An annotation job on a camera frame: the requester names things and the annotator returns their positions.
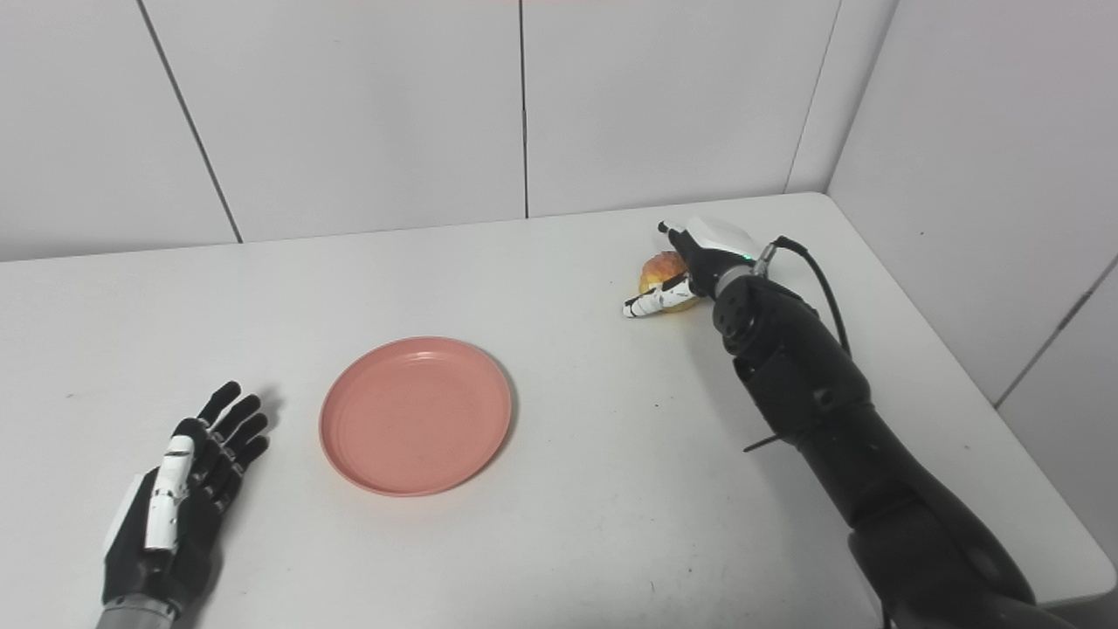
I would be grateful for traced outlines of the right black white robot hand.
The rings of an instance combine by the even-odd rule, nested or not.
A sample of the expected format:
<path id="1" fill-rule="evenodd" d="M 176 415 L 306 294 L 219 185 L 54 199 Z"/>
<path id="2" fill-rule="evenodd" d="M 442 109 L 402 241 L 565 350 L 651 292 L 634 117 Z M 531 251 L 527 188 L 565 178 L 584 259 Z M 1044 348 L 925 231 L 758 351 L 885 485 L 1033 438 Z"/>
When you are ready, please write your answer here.
<path id="1" fill-rule="evenodd" d="M 652 282 L 647 289 L 622 306 L 626 318 L 646 318 L 688 302 L 716 296 L 716 286 L 726 273 L 752 271 L 762 248 L 742 228 L 713 218 L 691 218 L 684 225 L 656 226 L 681 259 L 681 271 L 671 271 L 663 282 Z"/>

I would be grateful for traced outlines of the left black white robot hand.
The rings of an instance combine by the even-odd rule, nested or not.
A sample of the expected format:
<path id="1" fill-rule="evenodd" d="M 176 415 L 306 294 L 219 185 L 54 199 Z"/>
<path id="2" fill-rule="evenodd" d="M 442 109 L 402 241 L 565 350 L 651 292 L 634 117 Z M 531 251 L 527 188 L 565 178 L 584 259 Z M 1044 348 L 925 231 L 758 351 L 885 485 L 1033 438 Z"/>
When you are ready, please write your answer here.
<path id="1" fill-rule="evenodd" d="M 172 628 L 203 600 L 224 521 L 269 447 L 262 407 L 230 381 L 176 427 L 108 544 L 100 628 Z"/>

